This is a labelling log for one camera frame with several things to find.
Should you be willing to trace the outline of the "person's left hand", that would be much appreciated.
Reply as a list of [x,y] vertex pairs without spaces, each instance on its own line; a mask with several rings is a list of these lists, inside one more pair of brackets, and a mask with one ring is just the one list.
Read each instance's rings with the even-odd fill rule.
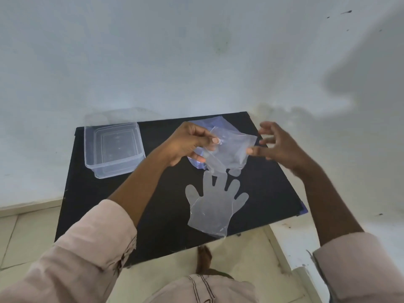
[[196,136],[217,137],[204,127],[198,126],[192,122],[183,122],[175,132],[158,147],[159,161],[162,162],[164,166],[174,166],[182,157],[186,156],[197,162],[204,163],[206,159],[195,152],[197,148],[195,147]]

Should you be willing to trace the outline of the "person's right hand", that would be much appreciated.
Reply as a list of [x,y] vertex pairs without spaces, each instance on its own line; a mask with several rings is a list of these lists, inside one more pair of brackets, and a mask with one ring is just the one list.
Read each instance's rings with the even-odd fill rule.
[[278,127],[279,135],[277,137],[276,146],[279,153],[279,160],[276,162],[289,169],[294,175],[302,178],[316,167],[316,163],[288,132],[279,125]]

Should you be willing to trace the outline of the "clear plastic glove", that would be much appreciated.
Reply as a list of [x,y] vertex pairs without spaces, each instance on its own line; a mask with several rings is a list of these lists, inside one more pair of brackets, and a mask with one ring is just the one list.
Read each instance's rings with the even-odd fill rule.
[[230,220],[249,199],[247,193],[241,193],[238,197],[240,181],[234,179],[227,190],[228,175],[219,173],[213,183],[214,176],[210,171],[203,174],[203,195],[199,195],[193,185],[185,188],[185,196],[189,202],[190,217],[188,226],[216,238],[224,238],[228,235]]
[[219,143],[202,148],[200,155],[205,162],[201,169],[213,176],[228,173],[239,177],[247,163],[246,150],[255,145],[258,137],[220,126],[214,126],[210,132],[219,139]]

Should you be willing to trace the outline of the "person's left forearm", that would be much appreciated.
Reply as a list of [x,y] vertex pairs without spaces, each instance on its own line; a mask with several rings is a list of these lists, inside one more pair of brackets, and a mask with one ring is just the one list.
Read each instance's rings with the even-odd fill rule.
[[168,148],[158,147],[147,156],[132,174],[109,197],[129,215],[135,227],[153,196],[161,175],[181,159]]

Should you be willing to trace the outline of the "person's right forearm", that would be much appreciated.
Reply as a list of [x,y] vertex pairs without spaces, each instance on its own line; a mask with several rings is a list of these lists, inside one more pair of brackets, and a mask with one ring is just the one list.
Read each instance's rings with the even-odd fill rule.
[[318,163],[310,159],[291,172],[304,185],[320,246],[344,235],[364,232]]

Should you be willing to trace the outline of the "bluish clear plastic bag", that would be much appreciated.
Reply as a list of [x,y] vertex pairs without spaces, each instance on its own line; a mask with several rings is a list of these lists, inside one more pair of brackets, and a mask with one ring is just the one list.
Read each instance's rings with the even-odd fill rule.
[[[204,127],[207,130],[211,130],[214,126],[220,126],[224,128],[228,128],[230,130],[237,130],[239,131],[236,127],[234,127],[230,122],[228,122],[223,116],[216,116],[216,117],[210,117],[202,120],[192,120],[192,123]],[[195,152],[197,154],[201,153],[202,148],[198,147]],[[193,165],[197,169],[201,169],[202,163],[197,162],[196,160],[192,158],[188,158],[191,165]]]

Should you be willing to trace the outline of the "flat clear plastic glove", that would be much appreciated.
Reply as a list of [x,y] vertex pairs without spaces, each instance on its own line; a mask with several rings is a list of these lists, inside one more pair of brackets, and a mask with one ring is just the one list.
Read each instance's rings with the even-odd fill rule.
[[228,235],[230,220],[249,199],[247,193],[241,193],[238,197],[240,181],[234,179],[227,190],[228,175],[219,173],[213,183],[214,176],[210,171],[203,174],[203,195],[199,195],[193,185],[185,188],[185,196],[189,202],[190,217],[188,226],[216,238],[224,238]]

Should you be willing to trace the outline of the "clear plastic container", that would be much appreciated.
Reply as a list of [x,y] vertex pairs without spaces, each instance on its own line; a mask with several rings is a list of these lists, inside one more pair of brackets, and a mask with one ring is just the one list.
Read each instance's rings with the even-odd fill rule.
[[131,173],[145,157],[136,122],[84,127],[84,164],[98,179]]

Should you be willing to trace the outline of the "person's bare foot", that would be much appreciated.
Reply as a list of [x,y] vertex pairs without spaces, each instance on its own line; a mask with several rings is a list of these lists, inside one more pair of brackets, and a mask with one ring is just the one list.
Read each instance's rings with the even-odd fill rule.
[[202,275],[210,269],[212,254],[206,245],[197,248],[197,264],[195,274]]

